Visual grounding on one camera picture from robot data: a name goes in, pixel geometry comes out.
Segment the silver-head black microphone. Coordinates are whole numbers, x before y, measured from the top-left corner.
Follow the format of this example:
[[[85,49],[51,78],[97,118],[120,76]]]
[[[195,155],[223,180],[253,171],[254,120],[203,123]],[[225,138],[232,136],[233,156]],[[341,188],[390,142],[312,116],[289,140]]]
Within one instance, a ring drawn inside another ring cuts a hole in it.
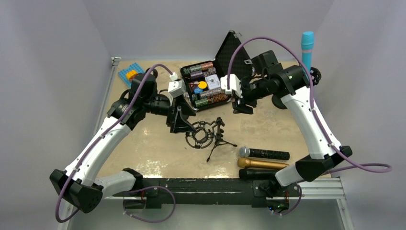
[[[274,159],[287,161],[290,159],[290,153],[286,151],[265,150],[265,149],[250,149],[241,147],[238,151],[240,157],[254,157],[264,159]]]

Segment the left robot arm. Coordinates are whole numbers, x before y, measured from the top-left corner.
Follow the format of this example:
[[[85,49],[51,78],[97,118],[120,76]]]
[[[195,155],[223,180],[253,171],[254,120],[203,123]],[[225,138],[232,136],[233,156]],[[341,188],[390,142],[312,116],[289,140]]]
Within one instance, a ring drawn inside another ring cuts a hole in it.
[[[186,86],[173,74],[168,84],[168,94],[158,92],[157,72],[136,74],[131,87],[108,110],[99,131],[82,153],[64,170],[54,170],[50,181],[62,199],[79,211],[89,213],[100,201],[120,192],[137,196],[143,189],[143,177],[126,168],[116,175],[99,178],[98,173],[118,144],[134,130],[146,114],[166,117],[170,133],[194,131],[188,122],[195,112],[183,95]]]

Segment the black round-base mic stand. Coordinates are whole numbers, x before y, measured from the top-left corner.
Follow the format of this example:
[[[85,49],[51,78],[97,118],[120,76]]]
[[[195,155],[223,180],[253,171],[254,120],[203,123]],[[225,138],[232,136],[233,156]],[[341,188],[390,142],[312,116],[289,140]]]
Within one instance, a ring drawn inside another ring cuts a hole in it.
[[[150,75],[154,77],[154,79],[156,79],[158,77],[158,71],[156,69],[150,69]]]

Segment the gold microphone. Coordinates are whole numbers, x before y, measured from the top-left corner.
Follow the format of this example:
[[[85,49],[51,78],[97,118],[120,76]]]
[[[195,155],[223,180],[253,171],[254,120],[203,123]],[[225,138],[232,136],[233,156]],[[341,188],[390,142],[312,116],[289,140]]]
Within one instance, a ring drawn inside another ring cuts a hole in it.
[[[237,160],[237,165],[240,168],[262,168],[275,170],[280,170],[289,166],[289,164],[286,163],[251,160],[248,158],[239,158]]]

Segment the black microphone orange end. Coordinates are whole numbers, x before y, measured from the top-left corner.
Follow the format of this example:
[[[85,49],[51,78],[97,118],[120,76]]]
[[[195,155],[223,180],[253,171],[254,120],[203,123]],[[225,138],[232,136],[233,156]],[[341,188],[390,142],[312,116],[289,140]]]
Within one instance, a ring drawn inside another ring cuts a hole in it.
[[[267,169],[240,169],[238,176],[242,180],[269,180],[277,170]]]

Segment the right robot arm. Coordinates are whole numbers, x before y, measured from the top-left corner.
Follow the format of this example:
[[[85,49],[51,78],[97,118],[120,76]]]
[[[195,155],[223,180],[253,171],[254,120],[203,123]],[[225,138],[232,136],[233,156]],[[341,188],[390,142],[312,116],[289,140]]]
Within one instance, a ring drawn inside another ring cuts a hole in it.
[[[279,170],[269,181],[273,194],[282,194],[296,182],[311,182],[352,155],[351,147],[338,141],[319,112],[303,67],[283,68],[271,50],[253,58],[252,65],[260,79],[228,73],[222,80],[226,93],[235,98],[234,112],[252,114],[258,99],[279,99],[293,115],[308,148],[307,156]]]

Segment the black tripod mic stand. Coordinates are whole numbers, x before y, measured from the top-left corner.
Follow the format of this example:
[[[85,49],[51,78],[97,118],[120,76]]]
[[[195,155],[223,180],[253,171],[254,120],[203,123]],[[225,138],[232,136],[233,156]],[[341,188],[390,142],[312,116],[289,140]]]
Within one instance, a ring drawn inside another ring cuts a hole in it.
[[[225,123],[221,117],[218,117],[213,122],[194,122],[192,127],[195,128],[195,130],[193,132],[186,132],[185,134],[186,143],[193,149],[205,149],[214,143],[206,160],[206,162],[209,162],[215,148],[222,145],[238,146],[237,144],[224,140],[224,130],[222,129],[224,126]]]

